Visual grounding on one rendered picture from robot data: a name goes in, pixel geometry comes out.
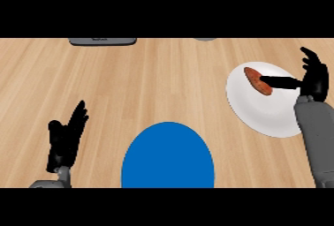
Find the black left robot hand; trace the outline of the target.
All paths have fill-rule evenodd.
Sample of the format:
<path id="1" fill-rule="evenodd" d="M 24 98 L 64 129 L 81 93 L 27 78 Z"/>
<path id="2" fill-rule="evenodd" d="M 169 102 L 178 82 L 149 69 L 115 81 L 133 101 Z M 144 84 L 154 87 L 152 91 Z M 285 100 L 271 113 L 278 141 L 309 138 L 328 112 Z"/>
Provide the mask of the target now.
<path id="1" fill-rule="evenodd" d="M 50 153 L 46 168 L 49 173 L 55 173 L 61 166 L 71 168 L 74 165 L 84 125 L 89 119 L 86 113 L 84 101 L 80 101 L 68 124 L 62 124 L 58 120 L 49 122 Z"/>

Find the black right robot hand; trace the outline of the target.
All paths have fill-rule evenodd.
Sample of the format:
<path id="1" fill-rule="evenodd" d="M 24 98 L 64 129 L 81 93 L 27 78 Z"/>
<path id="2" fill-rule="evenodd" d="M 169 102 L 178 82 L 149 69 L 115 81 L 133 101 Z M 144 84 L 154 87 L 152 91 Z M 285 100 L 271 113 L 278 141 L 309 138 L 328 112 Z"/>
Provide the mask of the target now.
<path id="1" fill-rule="evenodd" d="M 312 96 L 316 102 L 324 102 L 328 97 L 328 67 L 321 63 L 318 54 L 306 47 L 300 48 L 306 54 L 303 68 L 306 74 L 302 80 L 291 77 L 260 76 L 260 81 L 269 87 L 281 89 L 300 88 L 300 95 Z"/>

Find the orange-brown sweet potato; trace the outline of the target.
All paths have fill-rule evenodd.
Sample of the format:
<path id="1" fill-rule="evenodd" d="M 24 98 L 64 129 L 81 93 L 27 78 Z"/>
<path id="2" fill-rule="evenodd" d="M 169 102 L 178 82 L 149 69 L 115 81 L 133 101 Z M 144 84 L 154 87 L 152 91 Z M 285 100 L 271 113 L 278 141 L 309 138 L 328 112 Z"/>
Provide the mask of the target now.
<path id="1" fill-rule="evenodd" d="M 253 88 L 263 94 L 271 95 L 274 92 L 272 87 L 262 81 L 262 74 L 250 67 L 244 68 L 246 77 Z"/>

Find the white plate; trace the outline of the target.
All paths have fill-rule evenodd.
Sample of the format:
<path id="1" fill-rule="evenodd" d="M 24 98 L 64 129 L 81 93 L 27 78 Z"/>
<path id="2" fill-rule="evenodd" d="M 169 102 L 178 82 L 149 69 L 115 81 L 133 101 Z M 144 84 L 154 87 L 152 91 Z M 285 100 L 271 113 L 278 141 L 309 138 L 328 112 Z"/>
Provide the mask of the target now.
<path id="1" fill-rule="evenodd" d="M 274 89 L 263 95 L 251 86 L 244 68 L 263 76 L 293 77 L 281 67 L 265 62 L 247 62 L 229 73 L 226 82 L 228 104 L 243 123 L 259 133 L 275 138 L 294 137 L 300 133 L 294 105 L 300 89 Z"/>

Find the blue plate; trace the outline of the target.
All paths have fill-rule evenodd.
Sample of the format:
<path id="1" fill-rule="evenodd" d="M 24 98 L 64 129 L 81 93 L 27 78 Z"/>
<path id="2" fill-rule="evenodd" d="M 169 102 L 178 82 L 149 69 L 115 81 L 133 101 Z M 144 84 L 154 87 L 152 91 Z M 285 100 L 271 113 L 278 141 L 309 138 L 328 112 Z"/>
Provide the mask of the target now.
<path id="1" fill-rule="evenodd" d="M 215 162 L 198 133 L 163 122 L 133 139 L 121 167 L 123 188 L 213 188 Z"/>

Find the dark grey flat appliance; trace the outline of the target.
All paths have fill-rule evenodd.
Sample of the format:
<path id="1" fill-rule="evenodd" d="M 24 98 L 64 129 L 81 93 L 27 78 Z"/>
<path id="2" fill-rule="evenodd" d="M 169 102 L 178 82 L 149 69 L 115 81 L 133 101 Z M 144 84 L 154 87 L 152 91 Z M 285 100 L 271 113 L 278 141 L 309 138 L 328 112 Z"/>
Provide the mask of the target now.
<path id="1" fill-rule="evenodd" d="M 136 38 L 70 38 L 74 46 L 126 46 L 135 44 Z"/>

